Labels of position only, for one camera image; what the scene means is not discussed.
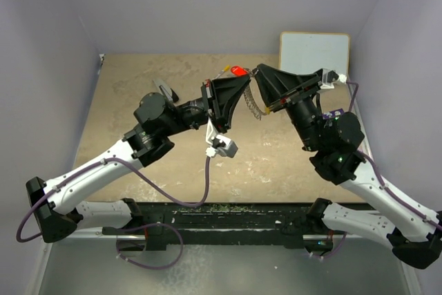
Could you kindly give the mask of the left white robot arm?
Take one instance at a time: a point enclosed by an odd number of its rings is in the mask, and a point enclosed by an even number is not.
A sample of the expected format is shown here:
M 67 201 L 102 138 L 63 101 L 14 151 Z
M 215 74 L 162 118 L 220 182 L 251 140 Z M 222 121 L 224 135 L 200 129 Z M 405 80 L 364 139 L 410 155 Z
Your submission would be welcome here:
M 205 126 L 204 193 L 198 202 L 180 201 L 151 180 L 148 184 L 164 197 L 184 207 L 199 207 L 209 194 L 210 161 L 216 156 L 233 158 L 238 150 L 226 137 L 235 107 L 249 87 L 247 76 L 208 79 L 202 84 L 202 96 L 176 106 L 161 93 L 145 95 L 134 112 L 137 124 L 122 139 L 102 154 L 56 178 L 34 177 L 27 181 L 31 208 L 19 224 L 16 239 L 25 223 L 34 216 L 44 242 L 67 238 L 80 229 L 112 227 L 135 234 L 142 227 L 137 204 L 129 199 L 110 203 L 91 203 L 87 197 L 129 173 L 146 180 L 141 169 L 163 158 L 175 145 L 170 138 Z

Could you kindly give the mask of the red key tag with key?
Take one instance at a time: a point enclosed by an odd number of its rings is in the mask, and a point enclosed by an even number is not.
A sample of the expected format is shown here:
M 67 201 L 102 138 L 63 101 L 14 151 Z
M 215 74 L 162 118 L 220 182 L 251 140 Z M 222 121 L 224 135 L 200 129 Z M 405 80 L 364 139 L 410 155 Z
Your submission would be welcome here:
M 235 65 L 230 67 L 230 72 L 232 75 L 236 77 L 243 77 L 243 76 L 254 77 L 256 76 L 258 70 L 256 68 L 250 69 Z

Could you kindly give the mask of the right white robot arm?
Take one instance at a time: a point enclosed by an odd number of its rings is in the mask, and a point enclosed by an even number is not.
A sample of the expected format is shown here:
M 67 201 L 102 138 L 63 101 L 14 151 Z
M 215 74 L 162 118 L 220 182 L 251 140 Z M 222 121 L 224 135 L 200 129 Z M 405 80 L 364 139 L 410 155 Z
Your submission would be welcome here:
M 370 156 L 359 151 L 365 136 L 353 112 L 323 117 L 314 101 L 321 90 L 349 84 L 347 76 L 325 68 L 297 75 L 266 64 L 257 65 L 253 74 L 267 110 L 286 111 L 303 149 L 315 154 L 309 160 L 316 173 L 375 210 L 352 210 L 319 198 L 308 212 L 308 228 L 315 234 L 331 229 L 370 239 L 417 269 L 434 263 L 441 255 L 441 213 L 403 193 L 381 175 Z

